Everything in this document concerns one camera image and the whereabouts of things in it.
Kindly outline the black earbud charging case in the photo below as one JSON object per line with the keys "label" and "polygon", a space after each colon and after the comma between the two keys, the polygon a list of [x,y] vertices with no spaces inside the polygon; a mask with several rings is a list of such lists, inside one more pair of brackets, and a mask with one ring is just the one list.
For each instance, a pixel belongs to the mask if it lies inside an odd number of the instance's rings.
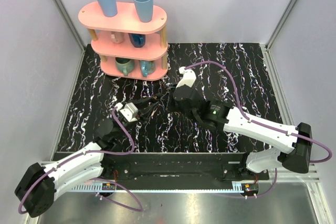
{"label": "black earbud charging case", "polygon": [[163,94],[156,94],[154,95],[153,98],[153,102],[161,102],[163,99],[164,95]]}

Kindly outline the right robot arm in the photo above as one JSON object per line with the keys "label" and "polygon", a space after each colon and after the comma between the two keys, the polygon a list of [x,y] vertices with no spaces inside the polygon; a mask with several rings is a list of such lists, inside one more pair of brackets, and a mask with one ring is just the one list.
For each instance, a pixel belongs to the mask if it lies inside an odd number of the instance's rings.
{"label": "right robot arm", "polygon": [[236,133],[270,145],[260,152],[247,152],[239,167],[239,176],[250,180],[267,169],[283,167],[291,172],[309,171],[312,144],[311,127],[278,124],[256,116],[243,116],[239,108],[219,100],[206,101],[193,88],[183,85],[172,94],[172,106],[207,130],[218,133]]}

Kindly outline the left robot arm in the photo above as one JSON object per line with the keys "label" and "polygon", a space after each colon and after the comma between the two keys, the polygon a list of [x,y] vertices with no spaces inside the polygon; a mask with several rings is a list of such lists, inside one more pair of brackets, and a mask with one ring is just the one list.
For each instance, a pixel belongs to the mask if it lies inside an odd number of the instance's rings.
{"label": "left robot arm", "polygon": [[[159,101],[158,95],[117,103],[112,118],[101,120],[97,136],[79,151],[57,162],[30,165],[15,189],[19,199],[19,214],[35,218],[48,210],[56,199],[73,187],[87,180],[109,179],[113,175],[112,165],[102,162],[107,155],[127,156],[134,152],[135,142],[127,130],[128,126],[144,118],[152,106]],[[113,152],[110,144],[119,133],[127,136],[130,149],[127,152]]]}

